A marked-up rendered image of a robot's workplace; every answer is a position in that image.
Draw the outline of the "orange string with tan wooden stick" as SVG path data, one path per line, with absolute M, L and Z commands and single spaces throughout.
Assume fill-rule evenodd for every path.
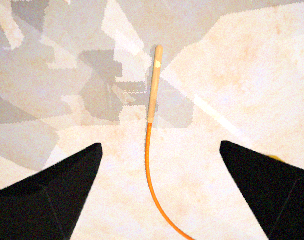
M 151 89 L 150 89 L 150 98 L 149 98 L 149 106 L 148 106 L 148 114 L 147 114 L 147 133 L 146 133 L 146 144 L 145 144 L 145 168 L 146 168 L 146 176 L 148 186 L 152 195 L 152 198 L 158 207 L 159 211 L 163 215 L 163 217 L 167 220 L 167 222 L 182 236 L 187 238 L 188 240 L 195 240 L 186 235 L 182 232 L 165 214 L 162 207 L 159 205 L 157 198 L 155 196 L 151 178 L 150 178 L 150 171 L 149 171 L 149 145 L 150 145 L 150 135 L 151 135 L 151 127 L 152 122 L 154 120 L 154 113 L 155 113 L 155 105 L 156 105 L 156 98 L 157 98 L 157 91 L 158 91 L 158 83 L 159 83 L 159 76 L 160 76 L 160 68 L 161 68 L 161 61 L 162 61 L 162 53 L 163 47 L 161 45 L 157 45 L 155 47 L 155 54 L 154 54 L 154 63 L 153 63 L 153 72 L 152 72 L 152 80 L 151 80 Z

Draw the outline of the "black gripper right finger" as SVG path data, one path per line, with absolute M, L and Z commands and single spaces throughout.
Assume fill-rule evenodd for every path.
M 304 240 L 304 169 L 228 140 L 219 152 L 268 240 Z

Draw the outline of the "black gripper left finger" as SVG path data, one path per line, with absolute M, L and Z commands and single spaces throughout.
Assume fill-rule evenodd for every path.
M 70 240 L 102 155 L 94 143 L 0 189 L 0 240 Z

